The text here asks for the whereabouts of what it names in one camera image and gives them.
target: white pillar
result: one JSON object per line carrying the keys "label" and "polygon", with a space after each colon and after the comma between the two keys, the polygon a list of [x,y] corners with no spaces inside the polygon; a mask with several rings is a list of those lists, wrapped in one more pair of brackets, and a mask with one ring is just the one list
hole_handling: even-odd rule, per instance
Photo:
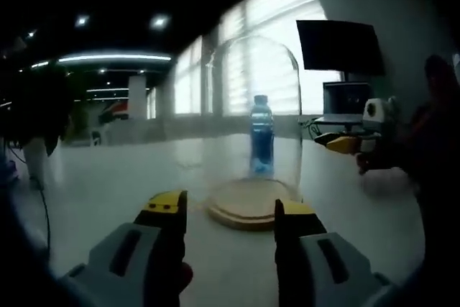
{"label": "white pillar", "polygon": [[147,119],[147,80],[144,75],[129,77],[128,115],[130,119]]}

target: monitor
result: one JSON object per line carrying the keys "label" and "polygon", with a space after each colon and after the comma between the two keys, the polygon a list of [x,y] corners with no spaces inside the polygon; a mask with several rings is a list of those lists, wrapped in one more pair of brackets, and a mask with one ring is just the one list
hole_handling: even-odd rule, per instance
{"label": "monitor", "polygon": [[297,21],[306,70],[382,75],[374,27],[340,21]]}
{"label": "monitor", "polygon": [[324,114],[363,114],[372,89],[363,82],[323,83]]}

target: water bottle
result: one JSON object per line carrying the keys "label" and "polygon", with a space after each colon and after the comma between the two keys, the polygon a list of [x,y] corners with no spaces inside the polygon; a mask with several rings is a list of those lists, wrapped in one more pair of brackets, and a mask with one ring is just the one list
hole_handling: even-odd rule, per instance
{"label": "water bottle", "polygon": [[256,95],[251,109],[251,171],[273,173],[273,114],[267,95]]}

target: round wooden board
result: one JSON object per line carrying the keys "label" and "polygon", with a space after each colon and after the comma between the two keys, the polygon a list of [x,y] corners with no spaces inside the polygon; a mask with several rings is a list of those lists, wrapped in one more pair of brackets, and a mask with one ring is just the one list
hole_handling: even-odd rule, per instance
{"label": "round wooden board", "polygon": [[210,216],[223,225],[262,231],[273,228],[279,198],[293,199],[293,192],[277,180],[247,178],[218,186],[206,206]]}

